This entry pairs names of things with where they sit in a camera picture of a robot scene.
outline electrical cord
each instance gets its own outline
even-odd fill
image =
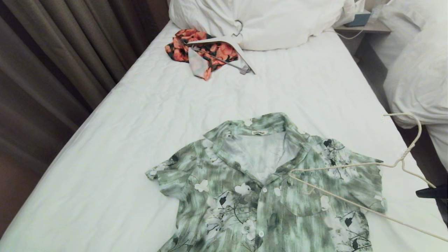
[[[344,39],[354,39],[354,38],[358,37],[358,36],[364,31],[364,29],[361,30],[360,32],[358,32],[358,34],[356,34],[355,36],[353,36],[353,37],[351,37],[351,38],[347,38],[347,37],[345,37],[344,35],[342,35],[342,34],[336,32],[335,30],[326,30],[326,31],[334,32],[334,33],[338,34],[340,37],[342,37],[342,38],[344,38]]]

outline black object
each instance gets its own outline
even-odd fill
[[[436,188],[426,188],[415,192],[419,198],[448,199],[448,184]]]

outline blue box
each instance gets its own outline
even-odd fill
[[[365,26],[369,21],[371,13],[359,13],[355,14],[355,20],[345,24],[346,27]]]

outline green floral shirt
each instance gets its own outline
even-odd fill
[[[146,173],[164,195],[180,200],[177,232],[161,252],[372,251],[360,208],[288,174],[379,160],[334,139],[300,134],[283,113],[227,121],[204,136]],[[374,165],[293,175],[385,211]]]

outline mattress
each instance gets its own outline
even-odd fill
[[[178,200],[145,172],[226,120],[284,112],[300,131],[394,162],[406,149],[383,117],[343,43],[325,32],[297,48],[246,51],[258,74],[231,66],[209,81],[172,61],[171,22],[75,133],[44,174],[2,240],[0,251],[157,251],[175,231]],[[421,174],[414,159],[406,167]],[[384,168],[387,215],[448,237],[423,181]],[[374,251],[443,251],[448,243],[368,213]]]

